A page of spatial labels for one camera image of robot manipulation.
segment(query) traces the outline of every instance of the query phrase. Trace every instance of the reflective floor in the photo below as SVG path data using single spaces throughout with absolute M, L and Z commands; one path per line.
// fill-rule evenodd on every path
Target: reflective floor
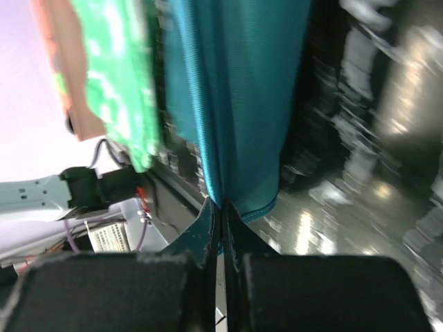
M 330 140 L 310 176 L 297 175 L 274 210 L 251 224 L 281 253 L 385 255 L 443 320 L 443 47 L 413 26 L 374 115 L 372 146 Z

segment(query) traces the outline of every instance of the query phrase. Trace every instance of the black cable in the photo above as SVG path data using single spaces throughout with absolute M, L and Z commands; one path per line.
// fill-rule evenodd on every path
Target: black cable
M 115 164 L 117 164 L 119 167 L 126 166 L 126 164 L 122 163 L 119 160 L 119 158 L 116 156 L 116 152 L 112 148 L 111 143 L 109 143 L 108 139 L 107 138 L 102 138 L 101 140 L 99 140 L 97 142 L 96 148 L 94 149 L 94 155 L 93 155 L 93 158 L 92 158 L 92 162 L 91 162 L 91 164 L 90 164 L 90 166 L 88 168 L 93 168 L 94 166 L 96 166 L 96 163 L 98 162 L 98 157 L 100 156 L 100 151 L 101 151 L 103 145 L 105 145 L 106 150 L 108 151 L 109 156 L 115 162 Z

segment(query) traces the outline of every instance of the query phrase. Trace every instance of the teal cloth bag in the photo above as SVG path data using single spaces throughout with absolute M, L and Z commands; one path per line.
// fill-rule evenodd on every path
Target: teal cloth bag
M 245 221 L 278 193 L 311 0 L 170 0 L 168 110 L 200 148 L 206 187 Z

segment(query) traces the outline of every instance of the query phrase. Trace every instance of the red wire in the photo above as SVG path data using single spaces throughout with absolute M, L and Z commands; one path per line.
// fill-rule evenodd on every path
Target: red wire
M 141 207 L 144 209 L 145 212 L 149 212 L 150 208 L 147 206 L 147 195 L 145 188 L 137 187 L 137 195 L 138 197 L 140 197 Z

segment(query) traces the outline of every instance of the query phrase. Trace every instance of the orange fabric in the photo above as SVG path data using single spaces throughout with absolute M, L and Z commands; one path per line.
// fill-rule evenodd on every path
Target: orange fabric
M 46 52 L 48 53 L 48 56 L 50 58 L 51 68 L 56 75 L 63 75 L 59 66 L 54 63 L 54 59 L 60 58 L 60 52 L 58 49 L 57 41 L 55 38 L 55 34 L 53 32 L 53 29 L 51 27 L 50 20 L 47 17 L 47 8 L 46 8 L 46 2 L 45 0 L 32 0 L 31 4 L 33 6 L 33 10 L 35 13 L 35 17 L 38 21 L 39 28 L 43 37 L 43 41 L 45 43 Z M 63 92 L 62 89 L 59 89 L 60 94 L 60 100 L 62 101 L 62 106 L 64 112 L 67 114 L 68 110 L 72 106 L 71 97 L 68 93 Z
M 78 140 L 104 135 L 102 121 L 91 112 L 86 101 L 87 57 L 80 20 L 70 0 L 30 2 L 42 32 L 64 112 L 69 114 Z

